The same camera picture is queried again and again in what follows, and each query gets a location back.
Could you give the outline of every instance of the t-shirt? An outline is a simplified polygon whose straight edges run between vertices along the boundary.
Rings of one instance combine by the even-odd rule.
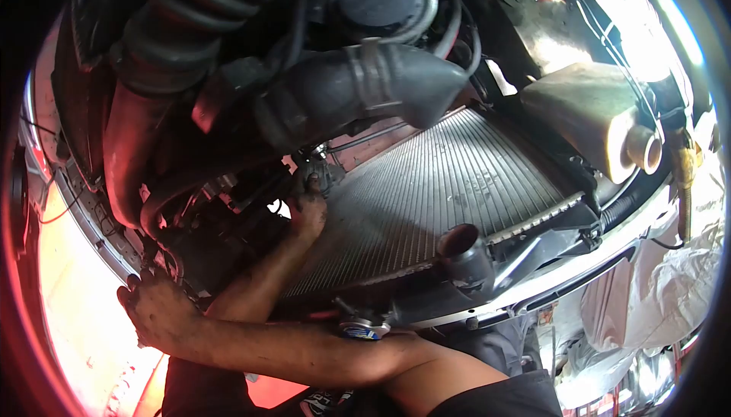
[[[251,402],[243,374],[179,358],[170,358],[162,403],[162,417],[375,417],[403,414],[388,396],[377,389],[334,392],[310,388],[273,409],[263,409]],[[429,417],[452,415],[534,417],[561,416],[562,412],[551,376],[541,369],[467,390],[429,412]]]

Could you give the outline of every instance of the dirty hand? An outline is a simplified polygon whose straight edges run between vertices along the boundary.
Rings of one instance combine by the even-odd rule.
[[[312,173],[307,177],[304,193],[287,201],[292,215],[292,231],[298,237],[317,239],[327,218],[327,205],[319,190],[319,178]]]
[[[152,276],[143,269],[140,276],[127,277],[129,289],[120,287],[117,298],[143,344],[174,354],[197,333],[203,315],[163,272]]]

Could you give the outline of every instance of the coolant reservoir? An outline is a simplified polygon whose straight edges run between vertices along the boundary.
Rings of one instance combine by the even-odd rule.
[[[640,123],[637,97],[616,65],[569,65],[530,84],[520,100],[615,184],[637,166],[648,174],[659,166],[662,143]]]

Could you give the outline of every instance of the plastic sheet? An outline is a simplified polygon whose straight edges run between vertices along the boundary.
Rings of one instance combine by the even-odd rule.
[[[598,351],[653,349],[677,342],[708,311],[724,234],[723,178],[715,155],[706,156],[693,189],[692,239],[667,250],[649,239],[631,261],[591,283],[581,301],[586,339]],[[659,219],[648,237],[678,242],[677,215]]]
[[[633,349],[597,352],[585,337],[569,347],[569,361],[555,393],[564,409],[575,409],[600,398],[626,375],[637,354]]]

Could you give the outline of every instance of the forearm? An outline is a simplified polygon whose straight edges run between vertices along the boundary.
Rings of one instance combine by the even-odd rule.
[[[300,269],[313,242],[314,238],[288,234],[259,263],[229,284],[206,315],[227,321],[267,321],[276,299]]]
[[[263,325],[201,318],[171,355],[200,364],[323,388],[361,388],[430,361],[413,335],[342,339],[318,326]]]

